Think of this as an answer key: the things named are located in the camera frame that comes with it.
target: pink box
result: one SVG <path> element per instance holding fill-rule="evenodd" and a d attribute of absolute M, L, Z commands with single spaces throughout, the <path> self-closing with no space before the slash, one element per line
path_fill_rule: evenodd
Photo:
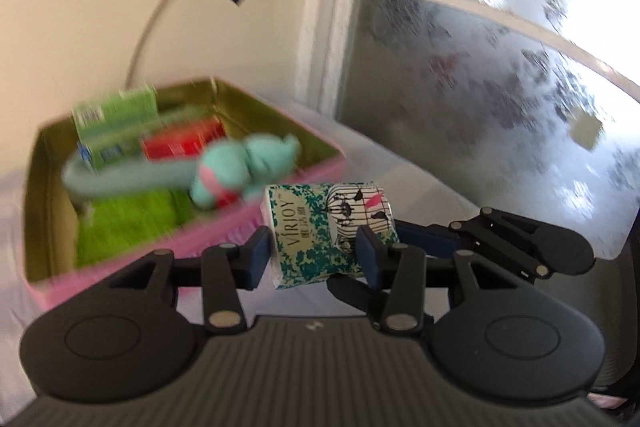
<path fill-rule="evenodd" d="M 207 84 L 212 86 L 216 105 L 220 104 L 226 111 L 236 111 L 230 118 L 259 122 L 249 132 L 280 135 L 293 132 L 298 136 L 302 144 L 301 162 L 307 161 L 309 166 L 287 181 L 340 181 L 345 158 L 337 145 L 297 119 L 226 82 L 207 79 L 158 89 L 159 103 L 165 98 L 173 100 L 177 92 L 182 93 L 184 103 L 193 103 L 192 99 L 202 103 L 202 92 L 207 90 Z M 250 117 L 240 114 L 240 110 L 246 110 Z M 48 124 L 39 131 L 31 155 L 25 195 L 24 278 L 44 309 L 56 306 L 156 248 L 169 248 L 176 257 L 192 257 L 218 243 L 244 243 L 263 224 L 260 200 L 238 202 L 219 210 L 210 221 L 192 223 L 170 237 L 109 261 L 73 269 L 67 259 L 75 255 L 75 242 L 69 230 L 77 216 L 60 182 L 60 168 L 75 147 L 75 140 L 70 134 L 75 134 L 70 118 Z"/>

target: ribbed black surface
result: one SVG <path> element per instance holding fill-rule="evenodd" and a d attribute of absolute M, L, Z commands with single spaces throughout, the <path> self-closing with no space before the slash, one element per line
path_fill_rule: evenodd
<path fill-rule="evenodd" d="M 586 401 L 511 409 L 459 391 L 414 341 L 366 318 L 263 317 L 217 337 L 170 386 L 111 406 L 43 397 L 10 427 L 610 427 Z"/>

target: white tablecloth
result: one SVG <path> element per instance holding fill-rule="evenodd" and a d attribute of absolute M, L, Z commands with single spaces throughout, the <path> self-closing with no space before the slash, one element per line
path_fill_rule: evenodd
<path fill-rule="evenodd" d="M 364 136 L 327 120 L 293 102 L 277 103 L 342 147 L 347 157 L 344 181 L 376 181 L 385 188 L 394 217 L 421 225 L 447 225 L 468 219 L 478 209 L 411 163 Z M 5 423 L 33 399 L 33 391 L 20 367 L 18 343 L 24 328 L 38 315 L 30 293 L 20 280 L 22 257 L 21 205 L 23 172 L 0 178 L 0 422 Z M 353 315 L 326 285 L 316 284 L 276 291 L 263 277 L 253 292 L 241 291 L 247 318 L 255 315 Z M 426 309 L 439 316 L 447 310 L 446 293 L 428 291 Z M 193 322 L 202 322 L 200 296 L 190 292 L 178 301 L 178 310 Z"/>

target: barcode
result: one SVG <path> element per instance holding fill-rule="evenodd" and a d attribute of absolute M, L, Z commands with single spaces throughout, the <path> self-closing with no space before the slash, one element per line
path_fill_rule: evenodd
<path fill-rule="evenodd" d="M 89 107 L 83 109 L 79 114 L 81 125 L 87 126 L 91 123 L 96 123 L 104 120 L 104 115 L 100 107 Z"/>

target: white window frame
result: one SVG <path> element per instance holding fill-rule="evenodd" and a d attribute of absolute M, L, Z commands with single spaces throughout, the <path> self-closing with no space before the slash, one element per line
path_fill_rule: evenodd
<path fill-rule="evenodd" d="M 299 102 L 317 109 L 330 118 L 335 118 L 340 96 L 354 1 L 305 0 L 304 3 L 294 81 L 295 95 Z M 549 45 L 566 57 L 596 71 L 640 103 L 638 84 L 551 30 L 512 12 L 493 8 L 475 0 L 425 1 L 484 17 Z"/>

